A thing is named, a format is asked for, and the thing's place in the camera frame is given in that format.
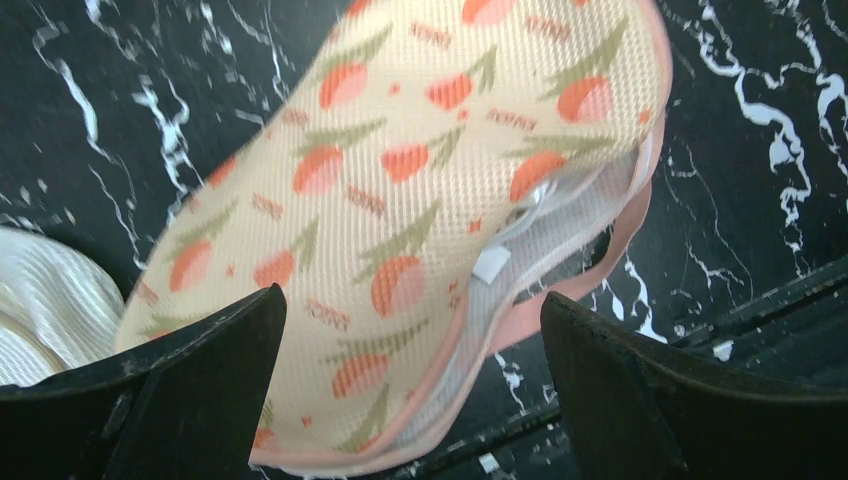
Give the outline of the peach patterned mesh laundry bag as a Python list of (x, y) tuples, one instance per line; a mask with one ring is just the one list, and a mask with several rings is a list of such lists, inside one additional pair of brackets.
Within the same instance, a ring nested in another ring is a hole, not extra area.
[(671, 55), (652, 1), (358, 1), (263, 131), (160, 236), (123, 352), (270, 286), (287, 314), (254, 463), (321, 477), (427, 454), (519, 294), (640, 228)]

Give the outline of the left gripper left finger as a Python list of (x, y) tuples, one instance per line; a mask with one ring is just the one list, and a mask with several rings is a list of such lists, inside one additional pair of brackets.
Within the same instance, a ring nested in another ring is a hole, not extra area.
[(286, 317), (280, 288), (1, 390), (5, 479), (242, 479)]

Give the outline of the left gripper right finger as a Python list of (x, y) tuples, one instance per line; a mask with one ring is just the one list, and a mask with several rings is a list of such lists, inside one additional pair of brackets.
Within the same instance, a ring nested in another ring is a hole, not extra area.
[(705, 360), (559, 293), (541, 334), (584, 479), (843, 479), (847, 394)]

